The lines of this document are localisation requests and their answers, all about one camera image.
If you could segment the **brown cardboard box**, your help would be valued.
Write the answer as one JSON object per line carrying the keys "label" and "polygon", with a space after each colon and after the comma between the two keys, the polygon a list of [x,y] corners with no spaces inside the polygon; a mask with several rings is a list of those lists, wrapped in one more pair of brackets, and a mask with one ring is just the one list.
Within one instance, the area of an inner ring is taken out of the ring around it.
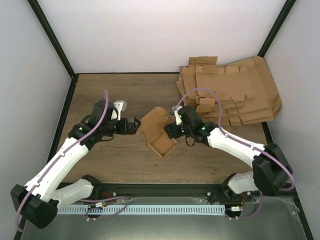
{"label": "brown cardboard box", "polygon": [[158,106],[141,118],[137,130],[137,134],[143,135],[145,145],[160,158],[168,156],[178,144],[164,130],[169,123],[168,112]]}

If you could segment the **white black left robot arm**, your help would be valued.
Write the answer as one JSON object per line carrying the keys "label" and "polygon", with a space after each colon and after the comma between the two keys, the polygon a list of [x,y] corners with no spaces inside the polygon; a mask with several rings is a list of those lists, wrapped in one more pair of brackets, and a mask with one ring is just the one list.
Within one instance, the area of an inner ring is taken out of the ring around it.
{"label": "white black left robot arm", "polygon": [[65,176],[95,144],[104,137],[134,135],[140,121],[135,117],[123,118],[127,103],[100,100],[68,133],[62,147],[46,166],[25,185],[15,185],[10,192],[18,216],[26,218],[39,229],[47,227],[59,210],[75,202],[97,202],[102,196],[102,183],[87,174],[75,183],[58,188]]}

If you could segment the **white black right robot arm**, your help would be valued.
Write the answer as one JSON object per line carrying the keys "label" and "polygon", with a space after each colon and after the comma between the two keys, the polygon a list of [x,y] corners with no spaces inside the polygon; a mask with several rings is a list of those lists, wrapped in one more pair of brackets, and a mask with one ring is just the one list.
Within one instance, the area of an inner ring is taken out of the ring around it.
{"label": "white black right robot arm", "polygon": [[203,122],[191,106],[175,106],[170,114],[175,121],[164,127],[170,139],[192,138],[196,143],[238,158],[251,168],[249,172],[228,178],[222,188],[225,200],[232,202],[241,193],[252,191],[274,197],[280,191],[294,188],[293,170],[277,144],[255,143],[228,132],[217,123]]}

